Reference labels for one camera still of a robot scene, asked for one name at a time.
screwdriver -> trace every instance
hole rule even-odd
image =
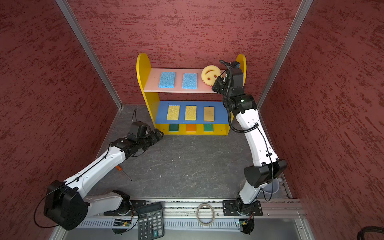
[[[122,170],[122,168],[121,168],[119,165],[117,165],[116,168],[119,170],[119,172],[124,173],[124,175],[127,176],[127,178],[129,178],[129,179],[132,181],[132,178],[130,178],[130,177],[129,177],[129,176]]]

blue sponge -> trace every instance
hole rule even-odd
[[[175,75],[175,72],[162,72],[160,76],[159,88],[174,88]]]
[[[197,89],[197,73],[184,73],[183,88]]]

toy shelf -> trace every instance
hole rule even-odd
[[[177,69],[177,68],[152,68],[149,73],[144,92],[148,93],[215,93],[212,87],[206,85],[201,79],[203,69]],[[175,72],[174,88],[159,88],[159,79],[162,72]],[[197,73],[197,89],[183,89],[183,74]]]
[[[239,54],[236,61],[245,75],[247,73],[247,62],[243,54]],[[151,63],[145,53],[137,57],[136,72],[137,81],[147,105],[149,115],[156,128],[166,135],[228,135],[229,125],[227,111],[222,102],[213,101],[160,101],[158,93],[215,93],[211,87],[201,80],[199,69],[174,69],[174,68],[151,68]],[[159,88],[159,81],[162,72],[175,72],[174,88]],[[197,89],[183,89],[183,74],[197,73]],[[167,120],[168,106],[179,105],[179,120]],[[197,106],[196,121],[185,121],[185,106]],[[214,107],[215,121],[204,121],[204,107]],[[178,124],[177,132],[169,132],[170,124]],[[187,131],[188,124],[195,124],[195,131]],[[213,131],[204,131],[204,125],[211,124]]]

calculator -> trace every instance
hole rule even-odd
[[[164,236],[164,219],[161,202],[144,205],[138,213],[137,235],[139,240],[152,240]]]

red wall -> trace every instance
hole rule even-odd
[[[315,0],[261,109],[317,240],[384,226],[383,11]]]
[[[0,239],[47,239],[36,204],[95,159],[117,108],[54,0],[1,1],[0,19]]]
[[[204,68],[247,58],[257,99],[301,0],[68,0],[123,103],[144,103],[136,59],[153,68]],[[214,94],[160,94],[163,100],[221,100]]]

